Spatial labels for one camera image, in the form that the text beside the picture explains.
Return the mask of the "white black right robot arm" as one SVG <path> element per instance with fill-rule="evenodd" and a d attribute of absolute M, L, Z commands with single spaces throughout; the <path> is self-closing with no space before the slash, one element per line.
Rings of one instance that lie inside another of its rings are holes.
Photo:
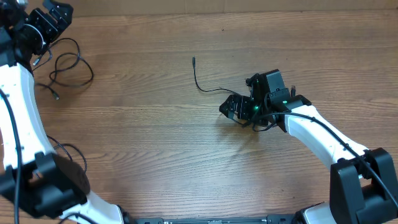
<path fill-rule="evenodd" d="M 243 127 L 267 131 L 278 126 L 306 145 L 330 171 L 328 202 L 311 205 L 284 223 L 385 223 L 397 218 L 397 175 L 391 155 L 369 150 L 337 130 L 281 72 L 246 79 L 249 96 L 232 93 L 219 111 Z"/>

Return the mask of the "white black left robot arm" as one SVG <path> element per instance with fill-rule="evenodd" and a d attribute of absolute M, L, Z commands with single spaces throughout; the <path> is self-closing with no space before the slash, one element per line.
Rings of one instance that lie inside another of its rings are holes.
<path fill-rule="evenodd" d="M 44 1 L 26 13 L 25 1 L 1 2 L 1 195 L 34 218 L 78 223 L 131 223 L 120 206 L 90 187 L 86 169 L 59 156 L 45 131 L 35 101 L 32 56 L 48 52 L 71 24 L 73 8 Z"/>

